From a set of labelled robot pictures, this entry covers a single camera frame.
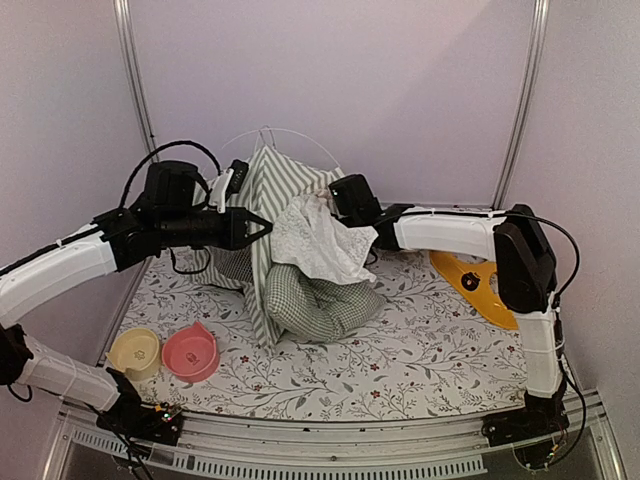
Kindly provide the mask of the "green checked cushion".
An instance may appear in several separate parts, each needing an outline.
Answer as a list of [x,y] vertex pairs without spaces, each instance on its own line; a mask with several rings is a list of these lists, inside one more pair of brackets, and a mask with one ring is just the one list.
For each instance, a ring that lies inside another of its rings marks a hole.
[[298,338],[315,343],[344,338],[371,320],[385,303],[367,281],[339,285],[309,278],[293,265],[274,265],[265,282],[268,317]]

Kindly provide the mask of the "aluminium frame post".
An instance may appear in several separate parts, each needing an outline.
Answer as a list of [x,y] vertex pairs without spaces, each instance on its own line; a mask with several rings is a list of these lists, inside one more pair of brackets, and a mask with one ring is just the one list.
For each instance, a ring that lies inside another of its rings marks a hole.
[[131,2],[128,0],[113,0],[112,3],[114,7],[121,56],[124,63],[134,113],[145,151],[147,153],[151,153],[157,148],[157,141],[144,91],[142,71],[138,59],[133,18],[131,15]]
[[524,138],[529,110],[534,97],[535,85],[543,56],[549,4],[549,0],[536,0],[534,2],[524,75],[505,159],[493,195],[492,207],[494,209],[499,209],[505,205],[510,184],[515,173],[516,162]]

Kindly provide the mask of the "pink pet bowl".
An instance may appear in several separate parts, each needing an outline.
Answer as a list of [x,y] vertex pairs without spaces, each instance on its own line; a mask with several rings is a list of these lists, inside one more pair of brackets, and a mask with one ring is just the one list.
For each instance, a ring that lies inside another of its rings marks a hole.
[[163,365],[184,383],[199,383],[219,367],[216,338],[199,321],[173,334],[162,348]]

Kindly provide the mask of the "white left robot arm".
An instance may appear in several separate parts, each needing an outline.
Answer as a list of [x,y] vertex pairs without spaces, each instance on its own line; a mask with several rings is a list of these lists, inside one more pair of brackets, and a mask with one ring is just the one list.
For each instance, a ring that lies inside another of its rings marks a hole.
[[1,383],[25,386],[86,403],[128,434],[148,426],[148,412],[126,376],[76,360],[48,346],[47,327],[25,327],[42,319],[86,284],[121,273],[165,250],[209,247],[242,250],[271,230],[269,221],[231,206],[249,173],[235,160],[213,181],[183,161],[152,164],[142,192],[96,216],[70,236],[1,270]]

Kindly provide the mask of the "floral table mat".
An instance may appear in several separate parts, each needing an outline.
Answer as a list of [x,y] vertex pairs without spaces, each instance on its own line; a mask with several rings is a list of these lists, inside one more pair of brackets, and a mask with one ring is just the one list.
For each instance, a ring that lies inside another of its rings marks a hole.
[[528,402],[521,337],[485,320],[432,266],[426,251],[373,244],[366,268],[386,303],[363,326],[331,343],[284,332],[272,350],[254,337],[242,292],[195,282],[192,256],[153,259],[118,330],[153,331],[162,348],[202,323],[216,338],[220,364],[184,383],[162,363],[132,382],[148,403],[263,419],[381,421],[494,409],[545,411],[559,396]]

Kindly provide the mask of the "aluminium frame post right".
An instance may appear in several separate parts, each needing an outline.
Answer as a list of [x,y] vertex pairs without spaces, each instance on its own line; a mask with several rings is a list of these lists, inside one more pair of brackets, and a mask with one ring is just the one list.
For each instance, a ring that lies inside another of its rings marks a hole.
[[505,159],[493,195],[492,207],[494,209],[499,209],[505,205],[510,184],[515,173],[516,162],[524,138],[529,110],[534,97],[535,85],[543,56],[549,4],[549,0],[536,0],[534,2],[524,75]]

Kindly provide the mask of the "cream pet bowl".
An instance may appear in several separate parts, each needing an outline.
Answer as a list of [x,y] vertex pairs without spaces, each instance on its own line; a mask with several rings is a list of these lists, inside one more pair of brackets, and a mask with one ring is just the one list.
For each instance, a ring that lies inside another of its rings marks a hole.
[[130,381],[148,380],[161,368],[161,342],[150,329],[132,328],[115,339],[106,358]]

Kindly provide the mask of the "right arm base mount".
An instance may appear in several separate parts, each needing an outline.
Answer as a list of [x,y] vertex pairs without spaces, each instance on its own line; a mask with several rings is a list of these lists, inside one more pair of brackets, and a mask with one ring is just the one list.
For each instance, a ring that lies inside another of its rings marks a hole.
[[495,447],[550,435],[565,430],[569,425],[563,408],[555,415],[521,408],[485,416],[481,434],[491,447]]

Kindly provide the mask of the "front aluminium rail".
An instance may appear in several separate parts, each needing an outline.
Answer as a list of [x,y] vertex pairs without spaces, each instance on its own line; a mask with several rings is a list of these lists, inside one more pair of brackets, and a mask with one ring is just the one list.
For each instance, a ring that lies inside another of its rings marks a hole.
[[569,393],[565,433],[492,445],[480,413],[297,422],[188,413],[174,445],[126,446],[65,404],[47,479],[627,479],[598,392]]

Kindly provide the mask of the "green striped pet tent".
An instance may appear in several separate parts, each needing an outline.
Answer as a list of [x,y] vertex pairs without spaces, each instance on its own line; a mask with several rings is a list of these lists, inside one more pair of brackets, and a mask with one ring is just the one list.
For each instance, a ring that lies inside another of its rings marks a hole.
[[293,265],[312,279],[339,285],[367,281],[373,287],[376,276],[365,263],[378,234],[371,226],[349,228],[335,218],[329,185],[345,176],[340,167],[309,166],[263,138],[257,139],[248,163],[246,180],[229,203],[270,221],[272,232],[238,251],[206,247],[193,254],[192,265],[196,283],[243,293],[258,345],[272,350],[289,331],[264,308],[271,268]]

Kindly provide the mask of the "yellow double pet bowl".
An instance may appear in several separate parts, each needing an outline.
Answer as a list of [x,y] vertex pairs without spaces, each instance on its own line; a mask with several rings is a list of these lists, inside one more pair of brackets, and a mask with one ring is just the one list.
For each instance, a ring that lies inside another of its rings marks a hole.
[[498,295],[497,266],[480,260],[469,263],[456,254],[431,251],[434,269],[490,324],[517,330],[514,314],[507,309]]

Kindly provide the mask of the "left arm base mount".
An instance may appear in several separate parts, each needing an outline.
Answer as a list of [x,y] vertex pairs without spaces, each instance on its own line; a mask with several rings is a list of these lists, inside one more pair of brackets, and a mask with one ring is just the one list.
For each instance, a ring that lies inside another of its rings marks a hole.
[[169,446],[178,444],[184,424],[181,405],[145,403],[131,386],[119,387],[118,393],[116,402],[97,414],[97,427],[125,439]]

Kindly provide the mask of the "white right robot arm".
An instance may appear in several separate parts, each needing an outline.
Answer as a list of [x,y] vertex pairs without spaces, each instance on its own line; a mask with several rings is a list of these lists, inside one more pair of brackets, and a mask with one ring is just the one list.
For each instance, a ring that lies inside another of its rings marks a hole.
[[382,208],[361,174],[329,186],[339,220],[373,227],[376,246],[388,251],[426,251],[435,270],[489,323],[516,330],[527,369],[517,427],[537,436],[552,424],[550,399],[561,393],[556,257],[543,221],[524,204],[510,210]]

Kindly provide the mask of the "aluminium frame post left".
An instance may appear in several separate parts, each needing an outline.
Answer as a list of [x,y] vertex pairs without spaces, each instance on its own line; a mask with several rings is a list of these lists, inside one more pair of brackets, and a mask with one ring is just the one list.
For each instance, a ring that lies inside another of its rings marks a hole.
[[131,15],[131,2],[128,0],[113,0],[112,3],[114,7],[121,56],[124,63],[134,113],[145,151],[147,153],[151,153],[157,148],[157,141],[144,91],[142,71],[138,59],[133,18]]

